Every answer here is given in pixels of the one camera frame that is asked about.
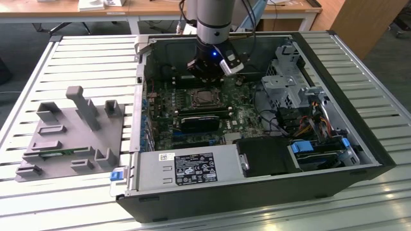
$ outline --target blue connector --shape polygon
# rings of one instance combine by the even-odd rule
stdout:
[[[349,145],[350,145],[349,140],[346,138],[342,138],[341,141],[342,141],[345,148],[349,147]]]
[[[290,145],[293,153],[298,152],[312,152],[313,148],[309,141],[297,141]]]
[[[214,140],[214,139],[209,140],[209,141],[208,141],[208,146],[213,146],[214,143],[216,143],[216,140]]]
[[[112,172],[109,174],[109,181],[117,181],[124,179],[124,173],[122,172]]]

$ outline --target desk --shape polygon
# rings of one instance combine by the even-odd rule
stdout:
[[[298,4],[277,6],[277,19],[302,19],[298,30],[309,30],[321,8],[310,7],[305,0]],[[0,23],[60,23],[128,21],[130,33],[140,34],[138,21],[177,20],[177,2],[169,0],[126,0],[122,7],[106,6],[104,10],[78,12],[77,0],[1,0]],[[262,19],[273,19],[274,7],[266,6]]]
[[[305,0],[294,0],[296,4],[277,6],[266,6],[261,19],[302,19],[298,30],[308,31],[313,23],[317,13],[321,12],[320,7],[312,7]],[[140,34],[136,26],[138,21],[148,20],[177,20],[180,18],[178,1],[172,0],[130,0],[128,10],[128,23],[132,34]]]
[[[61,23],[126,21],[129,0],[122,7],[78,12],[77,0],[1,0],[0,23]]]

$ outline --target floor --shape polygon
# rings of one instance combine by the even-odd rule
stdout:
[[[42,24],[45,30],[57,24]],[[86,23],[93,35],[129,34],[126,22],[96,22]],[[154,26],[173,31],[176,22],[160,22]],[[364,59],[366,67],[370,69],[378,80],[382,82],[394,97],[411,110],[411,36],[394,38],[394,30],[386,31],[380,38],[377,45]],[[0,92],[21,91],[30,76],[42,50],[46,46],[49,35],[46,32],[35,32],[30,24],[0,24],[0,57],[5,62],[13,78],[0,85]],[[140,23],[140,31],[144,34],[158,33],[152,30],[146,23]],[[73,23],[61,29],[57,35],[76,36],[86,35],[81,23]],[[7,117],[9,111],[17,100],[18,93],[0,93],[0,127]]]

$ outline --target white sticker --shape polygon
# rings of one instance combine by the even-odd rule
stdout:
[[[106,12],[108,15],[125,14],[125,12]]]
[[[158,161],[173,160],[173,157],[174,157],[174,153],[160,153]]]

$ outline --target warning label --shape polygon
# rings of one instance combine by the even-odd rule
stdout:
[[[177,185],[217,181],[212,153],[174,156],[173,164]]]

